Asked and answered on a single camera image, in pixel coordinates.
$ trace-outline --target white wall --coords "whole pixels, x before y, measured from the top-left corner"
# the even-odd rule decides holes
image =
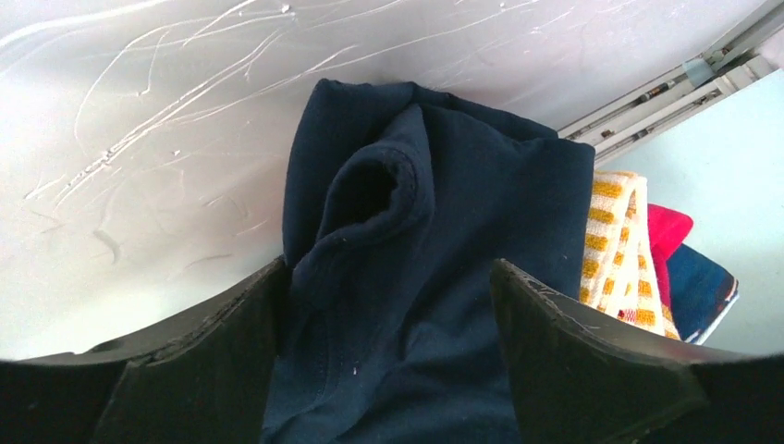
[[[0,2],[0,357],[86,350],[279,253],[321,77],[416,80],[558,128],[761,3]]]
[[[648,177],[650,202],[694,219],[686,243],[740,281],[705,344],[784,351],[784,72],[603,166]]]

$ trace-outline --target folded clothing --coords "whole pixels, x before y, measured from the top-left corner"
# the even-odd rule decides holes
[[[659,286],[665,317],[672,320],[667,259],[678,250],[694,226],[691,217],[663,206],[648,204],[648,237],[654,259],[656,282]]]
[[[645,178],[595,172],[580,301],[628,324],[679,339],[659,295],[647,208]]]
[[[491,263],[577,299],[593,173],[593,147],[506,112],[319,82],[288,166],[263,440],[520,442]]]
[[[667,269],[675,326],[686,342],[702,344],[738,299],[738,279],[685,244]]]

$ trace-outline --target blue towel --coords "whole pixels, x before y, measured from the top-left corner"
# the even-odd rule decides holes
[[[496,258],[578,298],[594,149],[413,83],[322,80],[283,214],[265,442],[520,440]]]
[[[667,270],[675,328],[684,341],[702,344],[738,297],[738,280],[685,244],[667,260]]]

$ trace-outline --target light blue wall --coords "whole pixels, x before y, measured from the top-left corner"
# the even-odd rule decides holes
[[[784,72],[602,166],[648,177],[651,203],[694,219],[686,243],[740,281],[705,344],[784,351]]]

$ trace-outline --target red towel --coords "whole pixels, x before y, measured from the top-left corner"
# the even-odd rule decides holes
[[[663,206],[648,204],[648,236],[651,238],[651,255],[654,258],[656,281],[659,284],[662,303],[672,309],[669,296],[669,273],[667,259],[689,235],[694,226],[691,217]]]

